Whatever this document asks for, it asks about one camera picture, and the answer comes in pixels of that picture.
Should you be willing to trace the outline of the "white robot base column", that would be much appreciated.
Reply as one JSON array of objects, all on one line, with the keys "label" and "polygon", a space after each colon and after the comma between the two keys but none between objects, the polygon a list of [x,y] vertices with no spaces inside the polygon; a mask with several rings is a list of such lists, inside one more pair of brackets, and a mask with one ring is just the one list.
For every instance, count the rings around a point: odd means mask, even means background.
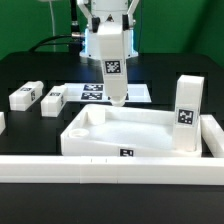
[{"label": "white robot base column", "polygon": [[[116,22],[122,25],[122,15],[127,10],[132,0],[89,0],[87,7],[93,16],[99,17],[100,22]],[[99,51],[96,33],[92,33],[86,27],[85,29],[84,49],[80,52],[83,61],[98,60]],[[134,49],[134,32],[125,31],[125,57],[134,58],[138,56],[138,52]]]}]

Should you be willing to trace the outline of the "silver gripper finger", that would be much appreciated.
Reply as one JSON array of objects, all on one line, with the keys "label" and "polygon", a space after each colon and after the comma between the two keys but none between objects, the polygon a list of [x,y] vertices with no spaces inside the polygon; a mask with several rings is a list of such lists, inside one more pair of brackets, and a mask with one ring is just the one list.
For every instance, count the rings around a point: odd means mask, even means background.
[{"label": "silver gripper finger", "polygon": [[89,11],[87,4],[89,0],[77,0],[77,5],[87,19],[87,28],[92,33],[97,33],[100,25],[100,18],[93,16]]},{"label": "silver gripper finger", "polygon": [[132,0],[127,13],[122,15],[122,28],[124,31],[131,30],[136,24],[133,14],[138,6],[139,1],[140,0]]}]

